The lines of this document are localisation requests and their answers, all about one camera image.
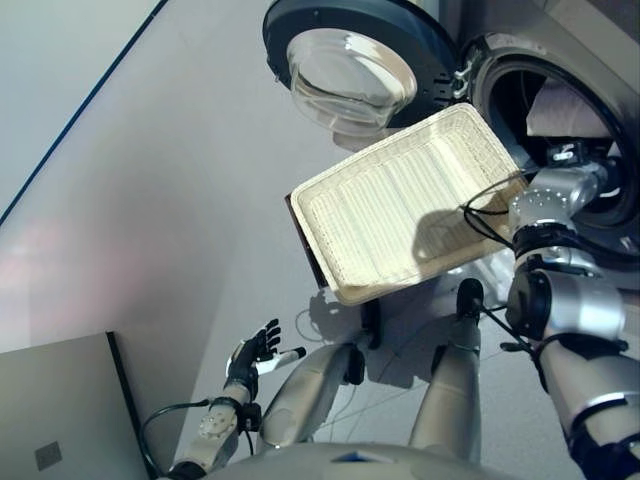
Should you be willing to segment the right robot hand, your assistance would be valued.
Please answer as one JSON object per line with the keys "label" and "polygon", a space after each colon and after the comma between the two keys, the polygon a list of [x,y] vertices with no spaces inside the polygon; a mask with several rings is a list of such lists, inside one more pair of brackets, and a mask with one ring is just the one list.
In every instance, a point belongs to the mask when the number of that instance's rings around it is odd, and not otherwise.
{"label": "right robot hand", "polygon": [[587,160],[596,164],[599,197],[612,199],[622,193],[622,155],[616,142],[592,139],[587,144]]}

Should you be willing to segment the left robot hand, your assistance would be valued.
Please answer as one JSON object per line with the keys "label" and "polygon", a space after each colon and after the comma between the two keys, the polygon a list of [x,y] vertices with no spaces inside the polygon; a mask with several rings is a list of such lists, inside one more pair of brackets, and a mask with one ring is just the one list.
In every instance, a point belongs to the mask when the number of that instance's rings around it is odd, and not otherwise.
{"label": "left robot hand", "polygon": [[280,342],[278,319],[261,326],[251,338],[241,340],[228,357],[225,385],[241,385],[248,391],[249,399],[255,400],[261,376],[293,364],[307,355],[304,347],[280,351]]}

